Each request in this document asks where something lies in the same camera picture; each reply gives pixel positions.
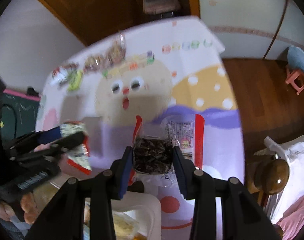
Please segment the person's left hand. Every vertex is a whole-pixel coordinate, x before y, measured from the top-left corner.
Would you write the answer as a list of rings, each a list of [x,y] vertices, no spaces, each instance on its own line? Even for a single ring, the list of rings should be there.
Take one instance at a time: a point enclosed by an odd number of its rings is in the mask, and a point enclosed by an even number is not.
[[[35,201],[34,192],[29,192],[21,197],[20,208],[24,213],[24,220],[32,225],[39,216],[39,210]],[[0,218],[10,222],[11,217],[15,215],[14,209],[6,202],[0,202]]]

